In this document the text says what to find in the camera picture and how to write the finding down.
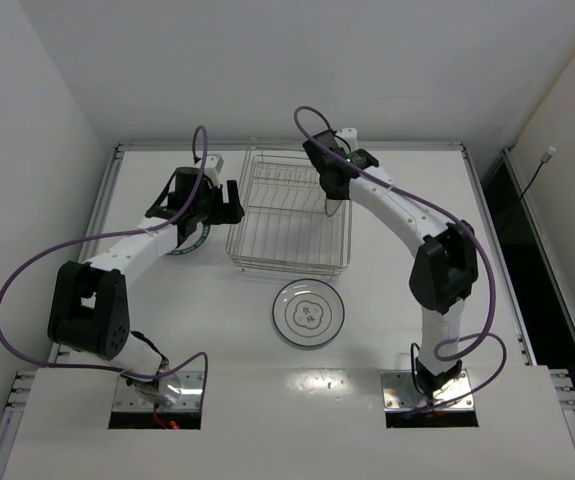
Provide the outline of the orange sunburst plate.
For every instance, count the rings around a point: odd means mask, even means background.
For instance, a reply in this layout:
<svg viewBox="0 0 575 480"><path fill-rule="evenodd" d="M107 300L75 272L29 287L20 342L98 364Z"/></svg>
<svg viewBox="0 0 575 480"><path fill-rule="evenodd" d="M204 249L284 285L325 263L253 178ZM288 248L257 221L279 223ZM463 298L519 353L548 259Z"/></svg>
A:
<svg viewBox="0 0 575 480"><path fill-rule="evenodd" d="M332 218L337 214L341 214L346 207L347 200L335 200L326 198L324 202L324 214L327 218Z"/></svg>

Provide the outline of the black rimmed white plate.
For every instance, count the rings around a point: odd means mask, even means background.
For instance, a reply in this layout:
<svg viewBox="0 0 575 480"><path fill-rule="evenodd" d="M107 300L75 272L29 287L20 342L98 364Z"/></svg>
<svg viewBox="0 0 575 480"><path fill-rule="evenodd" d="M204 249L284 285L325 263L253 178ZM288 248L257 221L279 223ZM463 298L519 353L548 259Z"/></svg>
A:
<svg viewBox="0 0 575 480"><path fill-rule="evenodd" d="M345 323L346 309L338 291L314 278L289 282L276 294L271 318L283 341L301 349L332 342Z"/></svg>

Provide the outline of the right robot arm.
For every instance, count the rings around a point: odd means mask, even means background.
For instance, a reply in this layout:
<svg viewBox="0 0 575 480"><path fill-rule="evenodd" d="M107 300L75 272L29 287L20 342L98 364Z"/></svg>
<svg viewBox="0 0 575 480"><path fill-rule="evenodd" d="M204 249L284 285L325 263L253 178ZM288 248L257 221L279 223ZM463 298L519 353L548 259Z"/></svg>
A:
<svg viewBox="0 0 575 480"><path fill-rule="evenodd" d="M329 200L350 200L363 206L413 256L409 287L422 313L416 387L431 399L462 369L462 361L453 356L465 300L478 279L475 246L464 228L396 193L393 180L366 150L344 151L331 131L315 135L302 147Z"/></svg>

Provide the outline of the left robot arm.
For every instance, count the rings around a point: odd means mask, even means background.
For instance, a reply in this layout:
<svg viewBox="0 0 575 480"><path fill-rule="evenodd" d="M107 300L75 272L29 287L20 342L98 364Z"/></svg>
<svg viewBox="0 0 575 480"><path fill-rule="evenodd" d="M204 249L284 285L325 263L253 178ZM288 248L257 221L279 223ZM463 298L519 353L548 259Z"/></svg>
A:
<svg viewBox="0 0 575 480"><path fill-rule="evenodd" d="M153 342L132 329L128 290L158 259L181 247L199 225L236 225L243 219L237 181L221 184L217 175L214 168L177 168L135 234L83 263L61 266L49 339L104 360L145 395L162 395L166 383L177 377Z"/></svg>

